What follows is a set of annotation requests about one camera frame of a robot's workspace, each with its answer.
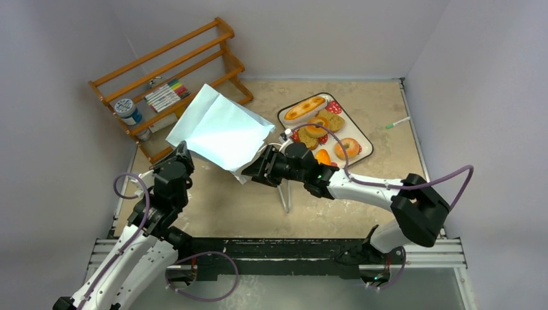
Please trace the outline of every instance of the pastry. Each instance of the pastry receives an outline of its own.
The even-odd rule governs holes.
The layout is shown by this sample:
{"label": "pastry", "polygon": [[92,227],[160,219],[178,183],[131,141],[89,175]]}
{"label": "pastry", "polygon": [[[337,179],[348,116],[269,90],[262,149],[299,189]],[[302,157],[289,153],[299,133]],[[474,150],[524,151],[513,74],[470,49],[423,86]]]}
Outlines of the pastry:
{"label": "pastry", "polygon": [[[344,148],[346,149],[346,153],[348,155],[348,159],[356,157],[360,152],[360,144],[358,141],[352,139],[352,138],[344,138],[341,140],[342,145],[344,145]],[[344,152],[341,146],[337,143],[335,145],[335,155],[341,160],[344,160]]]}
{"label": "pastry", "polygon": [[320,144],[317,138],[313,138],[306,133],[304,127],[299,128],[297,135],[299,137],[299,141],[303,142],[309,150],[315,150]]}
{"label": "pastry", "polygon": [[327,100],[325,98],[320,96],[308,98],[294,105],[286,112],[284,123],[287,125],[296,125],[316,115],[318,111],[325,109],[325,107],[327,107]]}
{"label": "pastry", "polygon": [[323,163],[324,165],[331,165],[331,158],[329,157],[329,153],[327,153],[327,150],[321,149],[316,153],[316,160],[319,163]]}
{"label": "pastry", "polygon": [[[319,124],[319,125],[322,125],[323,127],[329,128],[329,121],[325,118],[320,118],[320,117],[311,118],[308,121],[308,123]],[[306,133],[313,138],[319,138],[321,136],[325,136],[325,134],[327,133],[325,129],[318,126],[305,126],[304,130],[306,130]]]}
{"label": "pastry", "polygon": [[318,117],[325,118],[329,121],[329,130],[332,132],[339,131],[344,126],[344,118],[327,110],[321,110],[317,114]]}

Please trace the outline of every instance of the table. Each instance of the table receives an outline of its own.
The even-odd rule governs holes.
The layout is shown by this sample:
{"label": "table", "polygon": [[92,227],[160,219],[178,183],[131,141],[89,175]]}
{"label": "table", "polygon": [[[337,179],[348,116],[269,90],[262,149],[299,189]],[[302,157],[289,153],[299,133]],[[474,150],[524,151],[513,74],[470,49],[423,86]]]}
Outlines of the table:
{"label": "table", "polygon": [[[276,118],[278,110],[318,92],[329,92],[374,146],[373,154],[353,166],[351,172],[379,178],[404,178],[410,172],[424,175],[410,124],[385,129],[407,116],[399,80],[247,81],[246,86],[255,95],[246,107],[276,124],[276,134],[283,130]],[[272,135],[268,141],[276,139]],[[145,172],[149,166],[138,152],[132,171]],[[195,166],[189,205],[174,224],[193,236],[360,238],[373,225],[393,218],[385,210],[356,201],[318,199],[296,182],[291,183],[292,210],[286,214],[275,189],[253,182],[241,185],[230,173],[210,163],[195,160]],[[128,194],[134,190],[128,185]],[[123,203],[116,234],[134,203]]]}

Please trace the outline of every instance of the white wall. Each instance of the white wall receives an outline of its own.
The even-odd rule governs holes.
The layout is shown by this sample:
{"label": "white wall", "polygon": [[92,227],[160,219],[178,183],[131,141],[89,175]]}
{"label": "white wall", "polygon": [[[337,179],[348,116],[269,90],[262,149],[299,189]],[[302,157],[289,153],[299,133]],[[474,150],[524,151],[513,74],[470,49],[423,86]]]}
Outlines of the white wall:
{"label": "white wall", "polygon": [[405,76],[448,2],[111,0],[139,56],[220,16],[243,76],[313,79]]}
{"label": "white wall", "polygon": [[451,1],[407,79],[432,177],[476,166],[448,232],[483,309],[548,302],[547,17],[544,0]]}
{"label": "white wall", "polygon": [[87,81],[134,59],[115,18],[105,1],[1,1],[2,309],[70,296],[112,223],[134,145]]}

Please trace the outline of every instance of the white tray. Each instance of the white tray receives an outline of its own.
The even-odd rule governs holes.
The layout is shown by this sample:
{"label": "white tray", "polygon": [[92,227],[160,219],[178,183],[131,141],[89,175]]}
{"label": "white tray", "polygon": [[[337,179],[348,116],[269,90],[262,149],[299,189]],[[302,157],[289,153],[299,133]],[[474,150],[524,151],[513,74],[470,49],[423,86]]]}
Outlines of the white tray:
{"label": "white tray", "polygon": [[[354,123],[352,118],[350,118],[350,116],[346,113],[343,106],[337,100],[335,100],[335,98],[331,94],[329,94],[327,92],[321,92],[321,93],[318,93],[316,95],[310,96],[309,98],[315,97],[315,96],[324,97],[327,100],[327,102],[329,103],[328,107],[331,104],[338,104],[341,107],[342,112],[339,114],[339,116],[344,119],[344,126],[337,133],[335,133],[337,135],[337,137],[339,139],[353,138],[356,141],[358,141],[358,143],[360,144],[360,146],[362,148],[362,151],[356,157],[350,159],[349,164],[353,165],[353,164],[357,163],[358,161],[369,157],[369,155],[371,155],[373,153],[373,145],[371,144],[371,141],[369,141],[369,139],[365,136],[365,134],[361,131],[361,129],[358,128],[358,126]],[[305,122],[307,122],[307,120],[303,120],[302,123],[298,123],[298,124],[294,124],[294,125],[287,125],[282,121],[284,115],[286,115],[286,112],[292,106],[298,104],[299,102],[296,102],[296,103],[294,103],[294,104],[292,104],[288,107],[285,107],[285,108],[281,109],[278,112],[278,116],[277,116],[278,120],[280,121],[280,123],[282,124],[282,126],[284,128],[294,128],[298,125],[302,125]],[[333,139],[333,137],[331,137],[328,134],[327,142],[325,144],[320,144],[312,152],[314,153],[314,155],[316,155],[316,153],[318,153],[318,151],[321,150],[321,149],[327,150],[327,152],[329,154],[329,157],[331,159],[331,162],[336,163],[338,167],[343,168],[344,167],[344,160],[340,160],[337,157],[337,155],[335,155],[335,145],[336,144],[337,144],[337,142],[335,141],[335,139]]]}

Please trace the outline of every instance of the cookie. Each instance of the cookie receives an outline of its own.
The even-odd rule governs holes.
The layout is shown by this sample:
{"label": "cookie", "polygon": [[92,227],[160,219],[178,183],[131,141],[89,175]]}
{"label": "cookie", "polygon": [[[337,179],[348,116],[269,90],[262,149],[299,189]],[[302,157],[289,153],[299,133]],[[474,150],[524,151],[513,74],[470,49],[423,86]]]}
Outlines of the cookie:
{"label": "cookie", "polygon": [[313,138],[306,133],[304,127],[298,129],[297,135],[299,136],[299,141],[303,142],[309,150],[315,150],[320,144],[317,138]]}
{"label": "cookie", "polygon": [[332,132],[337,132],[344,126],[344,118],[336,115],[333,112],[321,110],[320,112],[318,112],[318,117],[326,118],[329,121],[329,129]]}

